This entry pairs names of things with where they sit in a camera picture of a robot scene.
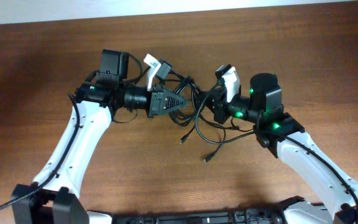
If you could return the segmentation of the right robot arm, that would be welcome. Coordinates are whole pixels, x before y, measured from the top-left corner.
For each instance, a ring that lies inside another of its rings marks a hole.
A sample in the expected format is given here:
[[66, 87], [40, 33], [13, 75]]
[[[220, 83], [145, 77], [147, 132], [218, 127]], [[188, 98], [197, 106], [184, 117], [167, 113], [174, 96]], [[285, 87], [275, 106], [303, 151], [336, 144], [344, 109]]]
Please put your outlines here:
[[207, 106], [219, 124], [230, 117], [253, 123], [251, 132], [259, 144], [306, 182], [334, 223], [358, 223], [358, 182], [325, 155], [304, 127], [284, 111], [277, 76], [254, 75], [249, 93], [242, 96], [239, 81], [221, 75], [217, 85], [205, 92], [200, 106]]

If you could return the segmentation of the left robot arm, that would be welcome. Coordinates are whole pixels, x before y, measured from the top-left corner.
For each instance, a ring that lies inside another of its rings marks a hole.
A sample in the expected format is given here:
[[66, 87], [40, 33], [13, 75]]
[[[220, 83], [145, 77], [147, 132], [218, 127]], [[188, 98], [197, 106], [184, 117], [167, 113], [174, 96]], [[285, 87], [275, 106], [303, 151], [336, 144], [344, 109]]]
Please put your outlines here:
[[188, 100], [154, 77], [164, 78], [171, 69], [151, 55], [146, 86], [127, 79], [132, 55], [104, 49], [101, 67], [88, 76], [70, 97], [70, 121], [53, 154], [31, 185], [17, 185], [12, 193], [16, 223], [113, 223], [108, 212], [86, 210], [80, 202], [84, 174], [105, 130], [115, 121], [119, 108], [145, 110], [148, 117], [171, 113], [188, 105]]

